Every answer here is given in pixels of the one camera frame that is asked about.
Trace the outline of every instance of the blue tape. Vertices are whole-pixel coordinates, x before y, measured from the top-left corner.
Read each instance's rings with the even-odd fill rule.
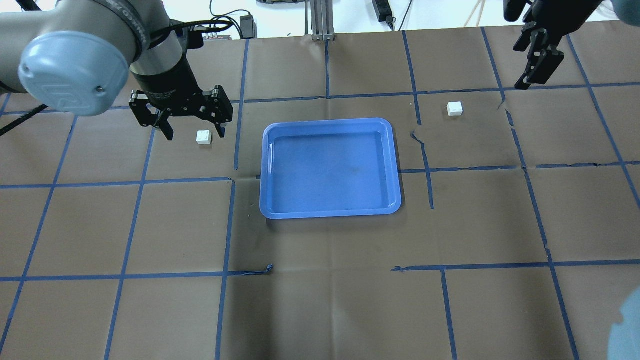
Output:
[[[283,102],[283,101],[307,101],[325,99],[324,96],[303,96],[303,97],[278,97],[275,99],[247,99],[244,100],[245,104],[251,104],[256,102]]]
[[[449,94],[449,93],[455,93],[455,92],[498,92],[500,91],[500,88],[480,88],[480,89],[463,89],[463,90],[430,90],[430,91],[425,91],[425,92],[417,92],[418,95],[421,94]]]
[[[598,163],[576,163],[576,164],[543,164],[536,165],[536,168],[570,168],[570,167],[611,167],[611,166],[619,166],[620,163],[608,163],[608,164],[598,164]]]
[[[52,275],[52,276],[27,276],[25,281],[73,281],[73,280],[115,280],[120,276],[113,275]]]
[[[230,181],[229,177],[194,177],[192,179],[145,180],[145,184],[175,184],[175,183],[212,183],[215,181]]]
[[[2,332],[2,338],[0,338],[0,354],[2,354],[2,349],[4,348],[4,342],[6,341],[7,335],[9,335],[9,328],[11,327],[11,321],[13,320],[13,315],[6,319],[6,323],[4,324],[4,331]]]
[[[441,270],[482,270],[482,269],[517,269],[517,268],[544,268],[548,263],[495,263],[495,264],[460,264],[460,265],[415,265],[401,267],[396,266],[391,271],[441,271]]]
[[[272,270],[273,270],[273,264],[269,264],[269,265],[267,265],[267,268],[265,270],[261,270],[261,271],[244,271],[244,272],[237,272],[237,273],[240,276],[254,276],[254,275],[268,274]]]
[[[4,189],[49,189],[51,184],[34,184],[34,185],[0,185],[0,190]]]
[[[618,161],[620,162],[620,166],[622,167],[622,171],[625,173],[625,177],[627,178],[627,183],[629,184],[629,188],[631,189],[631,193],[634,196],[634,199],[636,200],[636,205],[638,207],[638,209],[640,209],[640,196],[638,196],[638,191],[636,190],[636,186],[633,182],[633,180],[631,179],[631,175],[629,174],[629,170],[627,169],[627,166],[625,164],[625,160],[622,158],[622,153],[620,152],[620,150],[618,149],[618,146],[616,145],[616,141],[613,138],[613,135],[611,134],[611,130],[609,129],[609,125],[607,125],[607,121],[604,117],[604,114],[602,113],[602,109],[600,109],[600,104],[598,103],[598,99],[596,98],[596,94],[593,92],[591,83],[589,82],[589,78],[587,78],[587,73],[584,70],[584,67],[582,66],[582,62],[580,62],[580,58],[578,57],[578,52],[575,50],[575,47],[573,46],[573,42],[571,40],[571,36],[567,35],[566,36],[566,40],[569,43],[569,48],[571,49],[571,52],[573,53],[574,57],[575,57],[575,61],[578,64],[578,68],[580,69],[580,73],[582,74],[582,77],[584,78],[584,82],[587,84],[587,89],[589,90],[589,95],[591,96],[591,100],[593,101],[593,105],[596,107],[596,111],[598,112],[598,117],[600,117],[600,122],[602,123],[602,127],[604,127],[604,131],[607,133],[607,137],[609,138],[609,141],[611,142],[611,146],[613,147],[613,151],[616,153],[616,156],[618,157]]]
[[[587,260],[587,261],[559,261],[556,267],[563,266],[607,266],[607,265],[640,265],[640,259],[626,260]]]
[[[398,174],[421,174],[423,172],[427,172],[427,170],[423,168],[407,168],[404,170],[398,170]]]
[[[422,160],[424,162],[424,168],[425,168],[424,173],[427,175],[427,192],[429,193],[429,206],[431,206],[431,209],[434,209],[434,206],[433,206],[433,187],[431,185],[431,168],[429,168],[429,160],[427,159],[427,150],[425,149],[424,142],[422,142],[422,140],[418,139],[415,136],[415,131],[411,132],[411,137],[415,141],[420,143],[420,148],[422,149]]]
[[[458,350],[456,349],[456,337],[453,332],[453,319],[451,318],[451,304],[449,303],[449,287],[447,286],[447,275],[444,270],[440,271],[442,281],[442,296],[444,298],[444,311],[447,315],[447,328],[449,329],[449,343],[451,344],[451,358],[458,360]]]
[[[329,40],[324,41],[324,74],[326,76],[326,98],[329,99],[330,81],[329,81]]]
[[[506,100],[506,96],[504,93],[504,88],[502,86],[502,82],[500,81],[500,74],[498,73],[498,69],[496,67],[495,64],[495,59],[493,58],[493,53],[491,50],[491,45],[489,44],[489,39],[486,36],[486,31],[484,30],[484,28],[481,28],[482,31],[482,35],[484,38],[484,44],[486,46],[487,49],[487,53],[489,54],[489,59],[491,60],[491,65],[493,67],[493,73],[495,74],[495,79],[498,83],[498,87],[500,88],[500,95],[502,96],[502,100]],[[518,139],[518,133],[516,132],[516,129],[514,127],[514,123],[513,123],[513,118],[511,116],[511,113],[506,110],[507,113],[507,119],[509,120],[509,125],[511,126],[511,134],[513,135],[513,141],[516,144],[516,147],[518,148],[518,155],[520,157],[520,161],[521,161],[521,166],[522,166],[522,170],[524,171],[524,176],[525,176],[525,180],[527,181],[527,189],[529,190],[529,197],[531,198],[531,204],[533,205],[533,210],[536,214],[536,221],[538,222],[538,229],[540,230],[540,236],[542,237],[542,242],[545,246],[545,252],[547,253],[547,261],[548,261],[548,266],[549,269],[551,271],[551,277],[553,279],[554,282],[554,288],[556,289],[556,295],[557,295],[557,299],[558,299],[558,303],[560,305],[560,311],[562,313],[562,317],[564,320],[564,327],[566,329],[566,333],[569,339],[569,344],[571,346],[571,350],[573,352],[573,358],[574,360],[579,360],[580,356],[578,355],[578,349],[576,347],[575,344],[575,339],[573,338],[573,331],[571,328],[571,323],[569,322],[569,316],[566,312],[566,308],[564,306],[564,298],[562,295],[562,291],[560,289],[560,283],[558,282],[557,279],[557,275],[556,275],[556,268],[554,267],[554,260],[553,257],[551,255],[551,250],[548,249],[547,247],[547,234],[544,228],[544,225],[542,224],[542,217],[540,216],[540,209],[538,208],[538,201],[536,200],[536,194],[534,193],[533,190],[533,185],[531,184],[531,178],[529,177],[529,171],[527,170],[527,163],[524,159],[524,154],[522,152],[522,146],[520,146],[520,141]]]
[[[139,181],[114,181],[110,183],[77,183],[77,184],[56,184],[56,188],[97,188],[101,186],[127,186],[140,185]]]
[[[231,236],[234,223],[234,210],[236,206],[236,182],[231,183],[231,198],[229,199],[229,218],[227,219],[227,244],[225,246],[225,264],[223,267],[222,285],[220,288],[220,307],[218,308],[218,332],[216,334],[215,360],[220,360],[222,349],[222,325],[225,314],[225,299],[227,297],[227,279],[229,272],[229,257],[231,252]]]
[[[527,89],[526,91],[529,91],[529,90],[584,89],[586,87],[587,87],[586,85],[548,85],[548,86],[538,85],[538,86],[532,86],[529,89]],[[516,88],[505,88],[504,91],[525,91],[525,90],[516,89]]]
[[[495,75],[495,80],[496,80],[496,83],[498,84],[498,89],[500,90],[502,100],[505,100],[504,87],[502,86],[502,81],[500,80],[500,74],[498,73],[498,66],[496,66],[495,59],[493,58],[493,51],[491,51],[491,45],[489,45],[489,38],[486,36],[486,31],[484,30],[484,28],[480,28],[480,31],[482,31],[482,38],[484,39],[484,45],[486,46],[486,50],[489,53],[489,60],[491,61],[491,67],[493,68],[493,74]]]
[[[145,158],[145,166],[142,169],[140,187],[138,189],[138,197],[136,198],[136,207],[133,210],[131,228],[129,229],[129,238],[127,239],[127,247],[125,249],[124,259],[122,261],[122,269],[120,271],[120,281],[118,282],[118,291],[116,293],[116,301],[113,306],[113,314],[111,315],[111,325],[109,326],[109,335],[107,337],[107,345],[104,351],[104,360],[108,360],[109,355],[111,353],[111,342],[113,341],[113,332],[115,330],[116,320],[118,318],[118,310],[120,309],[122,287],[124,285],[125,274],[127,273],[127,265],[129,263],[129,255],[131,253],[131,244],[133,242],[133,236],[136,230],[136,224],[138,222],[138,213],[140,211],[140,203],[142,202],[142,193],[145,187],[145,180],[147,178],[147,170],[149,168],[149,159],[151,158],[151,148],[153,148],[155,134],[156,134],[156,130],[152,129],[151,134],[149,136],[149,143],[147,146],[147,156]]]
[[[76,130],[78,117],[74,117],[73,123],[71,123],[71,129],[69,131],[69,135],[67,136],[67,142],[65,143],[65,148],[62,150],[62,156],[60,157],[60,162],[58,163],[58,169],[56,170],[56,175],[53,178],[53,185],[49,190],[49,195],[47,196],[47,201],[45,203],[44,209],[42,210],[42,216],[40,217],[40,222],[38,223],[38,229],[36,230],[36,234],[33,238],[33,243],[31,244],[31,249],[29,250],[29,256],[27,257],[27,262],[24,265],[24,269],[22,271],[22,279],[20,280],[20,284],[18,285],[18,290],[15,293],[15,297],[13,298],[13,304],[11,306],[11,310],[9,312],[9,319],[13,318],[13,314],[15,313],[15,308],[18,306],[18,301],[20,300],[20,295],[22,294],[22,288],[24,287],[24,282],[27,277],[27,273],[29,272],[29,268],[31,267],[31,262],[33,260],[33,254],[35,253],[36,247],[38,246],[38,241],[40,239],[40,234],[42,233],[42,227],[44,226],[45,219],[47,218],[47,212],[49,211],[49,206],[51,205],[51,199],[53,198],[53,191],[55,190],[55,186],[58,183],[58,179],[60,178],[60,173],[62,172],[62,166],[65,163],[65,158],[67,157],[67,152],[69,150],[69,145],[71,144],[71,138],[74,135],[74,131]],[[0,339],[0,354],[2,353],[2,349],[4,347],[4,343],[6,341],[6,335],[9,333],[9,327],[11,326],[11,321],[7,321],[3,337]]]
[[[413,62],[411,61],[411,51],[409,51],[409,41],[406,39],[405,31],[402,32],[402,39],[404,41],[406,61],[409,64],[409,75],[411,75],[411,88],[413,90],[413,103],[415,104],[415,117],[418,120],[418,125],[422,125],[422,119],[420,117],[420,104],[418,103],[418,94],[415,86],[415,74],[413,73]]]
[[[4,109],[6,109],[7,104],[9,104],[9,99],[11,98],[11,94],[6,94],[4,98],[4,102],[2,103],[2,107],[0,107],[0,117],[4,115]]]
[[[453,171],[462,171],[462,170],[471,170],[471,171],[492,171],[492,170],[513,170],[518,167],[513,165],[500,165],[495,167],[444,167],[444,168],[432,168],[429,171],[431,172],[453,172]]]
[[[240,156],[240,134],[242,132],[242,112],[244,110],[244,88],[246,85],[246,63],[249,58],[249,40],[244,41],[244,58],[242,64],[242,80],[240,83],[240,106],[238,107],[238,123],[236,130],[236,155],[234,157],[234,170],[238,169],[238,158]]]
[[[608,83],[608,84],[589,84],[592,88],[615,88],[618,86],[640,86],[640,83]]]
[[[413,92],[387,92],[378,94],[331,95],[329,99],[357,99],[361,97],[393,97],[415,95]]]

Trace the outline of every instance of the plastic tray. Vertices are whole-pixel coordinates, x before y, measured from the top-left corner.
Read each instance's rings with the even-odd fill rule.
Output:
[[[261,179],[271,219],[386,215],[402,203],[393,129],[379,118],[270,125]]]

